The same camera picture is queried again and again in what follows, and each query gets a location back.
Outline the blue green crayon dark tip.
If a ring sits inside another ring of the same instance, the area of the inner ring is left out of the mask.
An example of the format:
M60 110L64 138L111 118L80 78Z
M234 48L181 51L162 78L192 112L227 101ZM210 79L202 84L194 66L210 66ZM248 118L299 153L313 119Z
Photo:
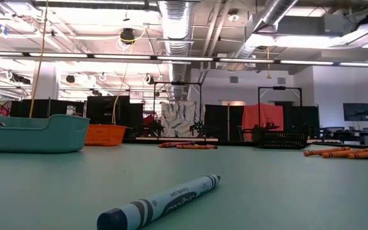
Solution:
M137 230L196 200L219 185L221 177L208 174L146 199L101 213L97 230Z

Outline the white leaf patterned cloth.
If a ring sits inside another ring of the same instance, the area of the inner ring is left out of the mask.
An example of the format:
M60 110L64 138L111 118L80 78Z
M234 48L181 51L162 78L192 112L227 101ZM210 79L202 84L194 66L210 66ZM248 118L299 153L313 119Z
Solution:
M199 121L197 102L161 103L162 137L196 137L197 131L190 130L196 121Z

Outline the small black robot rig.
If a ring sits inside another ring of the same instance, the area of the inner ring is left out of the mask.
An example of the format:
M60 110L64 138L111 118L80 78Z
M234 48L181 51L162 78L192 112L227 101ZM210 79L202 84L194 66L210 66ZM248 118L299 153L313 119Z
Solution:
M141 125L140 130L144 137L161 137L164 127L160 123L152 121L148 124Z

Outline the tall black partition panel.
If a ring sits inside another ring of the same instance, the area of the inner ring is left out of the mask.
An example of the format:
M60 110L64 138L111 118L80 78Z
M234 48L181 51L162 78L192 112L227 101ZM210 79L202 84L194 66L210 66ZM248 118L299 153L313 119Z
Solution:
M129 96L89 96L86 117L92 125L121 125L129 123Z

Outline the orange plastic basket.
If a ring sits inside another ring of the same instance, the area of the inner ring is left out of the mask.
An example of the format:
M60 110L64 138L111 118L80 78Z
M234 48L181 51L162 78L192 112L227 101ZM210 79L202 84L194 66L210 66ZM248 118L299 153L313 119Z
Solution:
M89 125L86 146L117 146L122 143L126 127L119 125Z

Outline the orange red hanging cloth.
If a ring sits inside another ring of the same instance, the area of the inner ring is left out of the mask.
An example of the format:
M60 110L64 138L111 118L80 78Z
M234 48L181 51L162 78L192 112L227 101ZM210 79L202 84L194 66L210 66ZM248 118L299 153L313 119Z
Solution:
M275 131L284 130L284 111L282 106L255 104L246 105L243 110L242 129L253 129L258 124L265 127L269 123L276 126Z

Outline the black ceiling dome fixture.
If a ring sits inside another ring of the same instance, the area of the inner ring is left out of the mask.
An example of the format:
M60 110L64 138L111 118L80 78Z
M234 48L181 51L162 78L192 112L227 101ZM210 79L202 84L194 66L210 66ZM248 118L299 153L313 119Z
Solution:
M119 39L125 45L133 44L135 42L134 30L132 28L123 28Z

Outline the black plastic mesh basket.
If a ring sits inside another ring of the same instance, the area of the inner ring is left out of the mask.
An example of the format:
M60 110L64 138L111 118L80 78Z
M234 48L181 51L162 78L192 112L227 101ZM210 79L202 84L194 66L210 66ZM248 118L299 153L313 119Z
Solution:
M301 150L307 146L307 132L261 130L252 133L252 142L257 148Z

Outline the white pillar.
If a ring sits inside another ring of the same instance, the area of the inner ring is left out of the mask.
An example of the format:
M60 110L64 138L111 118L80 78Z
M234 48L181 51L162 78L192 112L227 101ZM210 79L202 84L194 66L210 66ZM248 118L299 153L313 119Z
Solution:
M37 61L34 65L32 91L36 89L36 99L57 100L59 95L61 71L53 62Z

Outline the low black partition panel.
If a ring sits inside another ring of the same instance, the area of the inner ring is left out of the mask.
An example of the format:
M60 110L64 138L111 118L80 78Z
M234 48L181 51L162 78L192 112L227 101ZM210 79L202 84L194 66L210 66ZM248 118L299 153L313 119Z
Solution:
M28 118L31 108L31 100L13 101L10 116ZM35 99L33 104L33 118L49 118L55 114L66 114L66 106L76 107L76 116L83 116L84 102L72 102L66 100Z

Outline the teal plastic bin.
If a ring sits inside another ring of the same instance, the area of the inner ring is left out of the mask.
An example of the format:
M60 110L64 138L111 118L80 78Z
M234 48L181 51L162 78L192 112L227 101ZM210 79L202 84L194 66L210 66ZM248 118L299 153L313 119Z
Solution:
M49 118L0 116L0 152L70 153L84 147L89 119L55 114Z

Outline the dark computer monitor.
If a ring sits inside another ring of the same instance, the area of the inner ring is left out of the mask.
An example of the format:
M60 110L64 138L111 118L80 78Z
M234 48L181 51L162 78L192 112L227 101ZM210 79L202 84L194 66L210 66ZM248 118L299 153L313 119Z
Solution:
M368 103L344 103L345 121L368 121Z

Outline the black table edge rail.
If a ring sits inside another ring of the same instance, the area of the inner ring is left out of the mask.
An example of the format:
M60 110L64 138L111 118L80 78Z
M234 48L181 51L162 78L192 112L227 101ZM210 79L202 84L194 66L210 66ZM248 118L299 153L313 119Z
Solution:
M216 146L249 146L261 148L260 145L253 142L241 142L241 141L218 141L217 139L197 139L197 138L163 138L157 139L153 137L140 137L138 139L123 139L123 144L163 144L165 142L189 142L193 141L196 144L212 144ZM308 143L307 147L311 145L327 146L327 147L343 147L350 148L368 148L368 145L354 145L354 144L339 144L336 142L312 142Z

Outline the ribbed silver ceiling duct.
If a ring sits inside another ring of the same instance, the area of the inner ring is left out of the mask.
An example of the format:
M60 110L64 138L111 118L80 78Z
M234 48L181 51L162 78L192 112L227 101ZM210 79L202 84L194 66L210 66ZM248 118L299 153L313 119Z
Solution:
M185 1L159 1L162 20L165 51L168 56L188 56L190 43L183 42L190 38L190 22L193 3ZM189 81L186 75L186 64L169 64L169 79L171 82ZM171 86L172 97L175 101L184 100L186 89Z

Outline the grey rectangular ceiling duct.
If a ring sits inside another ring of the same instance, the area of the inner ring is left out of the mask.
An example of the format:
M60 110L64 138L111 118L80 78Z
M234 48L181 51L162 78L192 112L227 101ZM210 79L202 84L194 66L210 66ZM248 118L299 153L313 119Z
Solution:
M341 15L322 17L285 16L272 26L263 24L255 31L264 35L342 36L346 33Z

